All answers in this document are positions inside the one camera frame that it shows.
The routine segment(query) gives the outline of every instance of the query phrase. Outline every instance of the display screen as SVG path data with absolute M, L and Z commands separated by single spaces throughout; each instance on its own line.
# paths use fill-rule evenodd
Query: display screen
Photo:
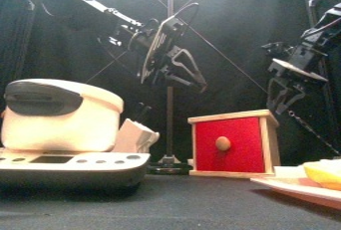
M 68 162 L 74 156 L 52 156 L 52 155 L 43 155 L 39 156 L 36 159 L 31 161 L 31 163 L 66 163 Z

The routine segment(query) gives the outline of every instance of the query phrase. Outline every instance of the black backdrop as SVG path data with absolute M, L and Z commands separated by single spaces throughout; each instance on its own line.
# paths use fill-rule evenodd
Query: black backdrop
M 142 102 L 154 109 L 146 125 L 162 133 L 153 146 L 153 161 L 166 153 L 167 88 L 149 88 L 137 78 L 138 61 L 134 53 L 126 53 L 117 61 L 100 46 L 96 37 L 86 29 L 74 31 L 63 26 L 36 4 L 35 22 L 28 48 L 10 28 L 18 27 L 23 14 L 18 7 L 26 0 L 2 0 L 2 92 L 12 80 L 26 78 L 64 79 L 102 87 L 118 94 L 126 102 L 122 119 L 130 117 Z M 43 0 L 55 12 L 71 11 L 62 0 Z M 98 0 L 115 7 L 134 19 L 147 22 L 151 18 L 163 20 L 169 15 L 169 0 Z M 206 78 L 209 88 L 203 94 L 186 89 L 174 89 L 174 155 L 179 160 L 191 158 L 191 136 L 187 118 L 217 115 L 266 108 L 268 68 L 272 63 L 261 46 L 272 42 L 296 45 L 302 32 L 309 28 L 306 0 L 171 0 L 177 11 L 189 2 L 199 4 L 198 14 L 185 34 L 181 47 L 187 48 Z M 340 0 L 321 0 L 318 16 Z M 30 27 L 28 18 L 24 24 Z M 24 57 L 8 51 L 8 45 L 20 46 Z M 123 49 L 113 51 L 119 56 Z M 340 117 L 340 49 L 332 53 L 330 85 L 335 108 Z M 330 127 L 325 96 L 316 91 L 296 104 L 293 110 L 312 124 L 322 136 L 340 147 L 336 130 Z M 281 127 L 278 141 L 281 160 L 286 165 L 333 156 L 330 149 L 288 115 L 276 116 Z

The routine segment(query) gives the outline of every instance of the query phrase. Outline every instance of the metal pole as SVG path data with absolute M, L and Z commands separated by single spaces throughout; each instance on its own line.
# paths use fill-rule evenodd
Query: metal pole
M 169 0 L 169 17 L 173 15 L 173 0 Z M 167 87 L 167 157 L 173 156 L 173 87 Z

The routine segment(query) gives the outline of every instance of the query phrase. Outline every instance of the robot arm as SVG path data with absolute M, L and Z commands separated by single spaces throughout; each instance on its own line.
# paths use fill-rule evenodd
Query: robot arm
M 157 20 L 143 24 L 96 0 L 64 1 L 71 6 L 68 14 L 56 16 L 63 24 L 75 30 L 91 29 L 111 45 L 145 56 L 143 69 L 139 72 L 142 84 L 181 85 L 198 92 L 205 91 L 206 82 L 191 54 L 175 45 L 187 27 L 187 23 L 177 15 L 169 17 L 161 25 Z
M 288 56 L 288 61 L 273 59 L 269 71 L 268 106 L 282 114 L 305 97 L 306 90 L 322 86 L 328 80 L 314 73 L 318 62 L 341 43 L 341 3 L 326 11 L 316 26 L 304 32 L 301 43 L 290 48 L 282 43 L 262 46 L 272 57 Z

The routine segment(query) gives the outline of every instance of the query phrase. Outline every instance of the drawer knob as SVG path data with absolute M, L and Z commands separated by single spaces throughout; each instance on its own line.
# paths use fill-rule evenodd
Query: drawer knob
M 221 136 L 215 140 L 215 146 L 217 146 L 219 151 L 228 151 L 230 149 L 230 141 L 229 141 L 229 139 L 225 136 Z

